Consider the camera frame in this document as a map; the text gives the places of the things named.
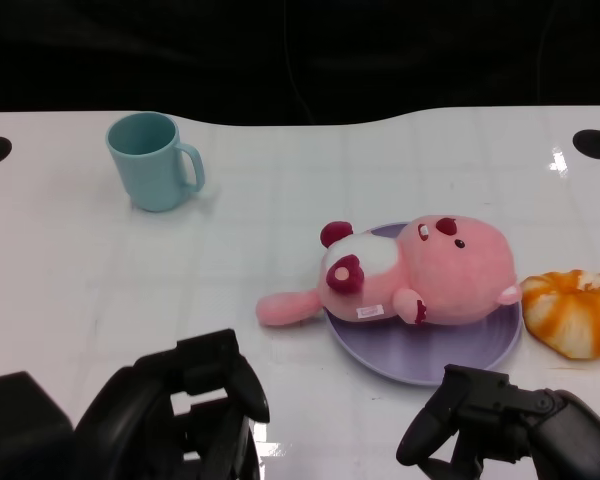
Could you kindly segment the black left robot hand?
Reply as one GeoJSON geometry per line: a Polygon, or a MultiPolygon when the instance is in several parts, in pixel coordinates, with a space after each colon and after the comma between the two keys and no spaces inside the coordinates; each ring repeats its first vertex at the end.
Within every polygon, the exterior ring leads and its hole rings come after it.
{"type": "Polygon", "coordinates": [[[118,370],[75,430],[77,479],[258,479],[263,387],[225,329],[118,370]]]}

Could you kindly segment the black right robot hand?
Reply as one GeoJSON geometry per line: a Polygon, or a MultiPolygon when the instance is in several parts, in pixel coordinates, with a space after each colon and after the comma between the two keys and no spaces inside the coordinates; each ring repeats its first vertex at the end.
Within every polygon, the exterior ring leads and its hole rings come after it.
{"type": "Polygon", "coordinates": [[[600,417],[568,391],[452,364],[396,451],[430,479],[478,479],[485,460],[525,457],[540,479],[600,479],[600,417]]]}

